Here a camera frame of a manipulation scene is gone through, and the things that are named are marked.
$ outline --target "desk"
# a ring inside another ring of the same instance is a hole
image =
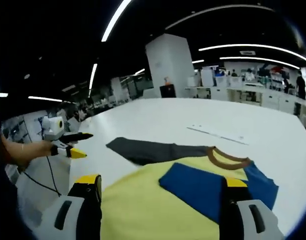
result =
[[[187,129],[191,124],[234,130],[249,136],[250,144]],[[105,189],[138,169],[105,146],[116,137],[191,146],[215,145],[227,154],[249,157],[280,186],[273,212],[284,234],[293,229],[306,209],[306,130],[294,115],[209,99],[139,99],[87,119],[80,131],[94,137],[76,145],[88,157],[72,160],[70,186],[80,176],[101,174]]]

